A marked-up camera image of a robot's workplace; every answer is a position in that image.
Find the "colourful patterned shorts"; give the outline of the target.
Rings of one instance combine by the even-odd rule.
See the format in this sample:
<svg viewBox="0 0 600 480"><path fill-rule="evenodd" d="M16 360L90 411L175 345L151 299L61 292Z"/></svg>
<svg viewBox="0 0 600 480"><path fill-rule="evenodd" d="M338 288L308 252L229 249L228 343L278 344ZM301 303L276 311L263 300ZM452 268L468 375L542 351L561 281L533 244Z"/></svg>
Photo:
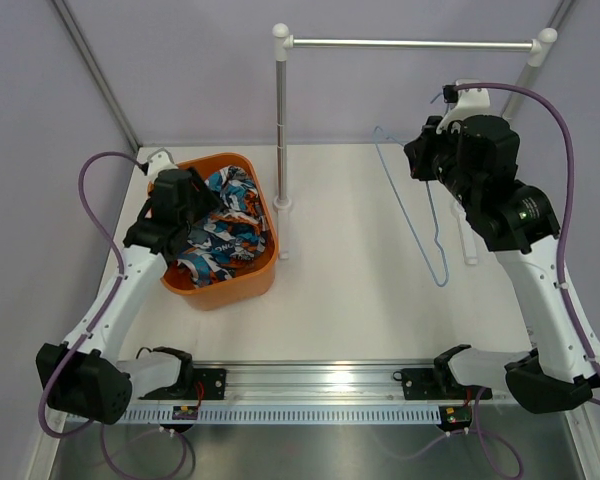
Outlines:
<svg viewBox="0 0 600 480"><path fill-rule="evenodd" d="M224 167L205 183L219 195L221 207L192 227L177 257L195 289L242 274L264 253L269 231L259 189L245 169Z"/></svg>

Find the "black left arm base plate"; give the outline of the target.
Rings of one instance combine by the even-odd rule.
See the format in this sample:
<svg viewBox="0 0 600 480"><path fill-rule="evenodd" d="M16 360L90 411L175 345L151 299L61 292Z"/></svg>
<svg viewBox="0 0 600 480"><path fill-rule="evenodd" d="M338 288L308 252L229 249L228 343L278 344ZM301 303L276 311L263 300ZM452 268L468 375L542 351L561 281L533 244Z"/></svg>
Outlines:
<svg viewBox="0 0 600 480"><path fill-rule="evenodd" d="M174 384L154 389L141 399L194 401L201 393L203 401L224 400L226 377L227 370L224 368L186 367Z"/></svg>

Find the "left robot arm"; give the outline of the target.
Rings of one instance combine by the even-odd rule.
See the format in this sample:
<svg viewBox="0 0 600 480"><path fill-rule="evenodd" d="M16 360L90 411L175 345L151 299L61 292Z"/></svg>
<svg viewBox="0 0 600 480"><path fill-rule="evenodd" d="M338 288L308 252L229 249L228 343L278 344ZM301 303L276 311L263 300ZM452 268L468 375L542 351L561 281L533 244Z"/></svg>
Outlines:
<svg viewBox="0 0 600 480"><path fill-rule="evenodd" d="M112 425L136 398L164 390L180 399L193 391L191 355L158 347L122 361L119 353L147 294L184 251L194 224L219 205L195 168L157 174L124 247L114 252L117 273L65 339L46 343L37 353L43 386L38 420L48 435L54 433L46 421L48 409Z"/></svg>

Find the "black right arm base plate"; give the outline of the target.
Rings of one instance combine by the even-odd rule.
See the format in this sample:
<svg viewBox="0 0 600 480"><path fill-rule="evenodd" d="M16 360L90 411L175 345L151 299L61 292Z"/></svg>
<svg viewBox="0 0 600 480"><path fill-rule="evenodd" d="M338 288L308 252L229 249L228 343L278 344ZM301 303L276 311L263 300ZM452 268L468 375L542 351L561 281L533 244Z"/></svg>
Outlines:
<svg viewBox="0 0 600 480"><path fill-rule="evenodd" d="M461 385L433 367L406 367L391 377L401 385L405 400L466 400L467 393L475 399L480 390L476 385Z"/></svg>

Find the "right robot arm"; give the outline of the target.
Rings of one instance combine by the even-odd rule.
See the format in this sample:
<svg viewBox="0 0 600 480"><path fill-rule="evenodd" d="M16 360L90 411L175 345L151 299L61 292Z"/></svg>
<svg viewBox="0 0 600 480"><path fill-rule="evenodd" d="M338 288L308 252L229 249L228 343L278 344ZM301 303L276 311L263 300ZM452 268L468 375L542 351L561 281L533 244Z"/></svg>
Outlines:
<svg viewBox="0 0 600 480"><path fill-rule="evenodd" d="M548 197L517 179L519 144L498 116L430 116L404 147L412 178L439 181L505 270L533 345L516 353L453 347L435 358L433 385L446 397L466 387L507 392L534 414L569 411L600 388L600 344L587 330L588 355L569 318L559 291L558 220Z"/></svg>

